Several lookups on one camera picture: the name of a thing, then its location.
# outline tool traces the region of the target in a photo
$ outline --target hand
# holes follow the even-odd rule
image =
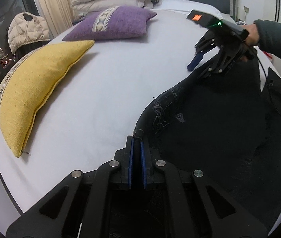
[[[244,25],[241,27],[245,28],[249,32],[249,35],[246,38],[245,43],[250,47],[256,46],[259,42],[259,34],[256,24]],[[241,61],[247,62],[248,61],[247,57],[243,55],[241,57]]]

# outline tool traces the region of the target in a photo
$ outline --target person's arm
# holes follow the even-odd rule
[[[269,20],[256,20],[254,24],[247,25],[249,37],[248,45],[259,45],[265,52],[271,53],[281,59],[281,23]]]

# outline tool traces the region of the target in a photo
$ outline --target pillow trim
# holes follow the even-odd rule
[[[35,52],[39,51],[41,48],[43,47],[39,47],[31,52],[29,52],[28,54],[26,54],[22,59],[20,59],[8,72],[8,74],[5,76],[5,78],[3,79],[3,81],[1,82],[1,89],[0,89],[0,108],[1,108],[1,102],[2,102],[2,98],[7,86],[7,83],[10,81],[11,77],[13,76],[14,72],[20,67],[20,65],[25,62],[31,55],[33,55]]]
[[[83,51],[83,53],[79,56],[79,58],[74,62],[72,63],[68,68],[67,70],[65,71],[65,73],[56,81],[56,83],[51,87],[51,89],[48,91],[48,93],[45,95],[44,99],[40,102],[40,104],[36,107],[35,111],[34,111],[34,114],[33,114],[33,117],[32,117],[32,121],[31,121],[31,124],[28,128],[28,131],[25,135],[25,138],[24,138],[24,141],[23,141],[23,144],[22,144],[22,147],[21,149],[19,149],[20,153],[19,153],[19,156],[17,157],[20,157],[23,153],[24,153],[24,149],[27,145],[27,142],[28,142],[28,139],[29,139],[29,136],[31,134],[31,131],[33,129],[33,126],[34,126],[34,123],[35,123],[35,118],[36,118],[36,115],[38,113],[38,111],[40,110],[40,108],[42,108],[45,103],[47,102],[48,98],[51,96],[52,92],[54,91],[54,89],[57,87],[57,85],[64,79],[64,77],[67,75],[68,71],[78,62],[80,61],[80,59],[85,55],[85,53],[95,44],[94,40],[89,40],[91,41],[91,44],[89,45],[89,47]]]
[[[99,32],[99,31],[106,31],[108,26],[108,21],[110,20],[113,13],[116,11],[116,9],[119,8],[119,6],[110,7],[104,11],[102,11],[95,19],[94,24],[92,26],[92,33]],[[102,24],[102,28],[100,30],[97,30],[98,24]]]

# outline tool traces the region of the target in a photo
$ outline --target metal screw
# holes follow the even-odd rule
[[[119,162],[117,161],[117,160],[112,160],[111,162],[110,162],[110,166],[111,167],[116,167],[116,166],[118,166],[119,165]]]
[[[75,170],[75,171],[73,171],[72,173],[71,173],[71,176],[73,177],[73,178],[78,178],[78,177],[80,177],[81,176],[81,171],[79,171],[79,170]]]
[[[158,160],[158,161],[156,162],[156,165],[159,166],[159,167],[162,167],[162,166],[165,166],[165,165],[166,165],[166,162],[163,161],[163,160]]]
[[[196,177],[202,177],[203,176],[203,172],[201,170],[195,170],[193,172],[194,176]]]

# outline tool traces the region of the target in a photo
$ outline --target purple pillow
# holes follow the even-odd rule
[[[105,40],[146,35],[147,21],[157,13],[133,6],[116,6],[93,12],[62,41]]]

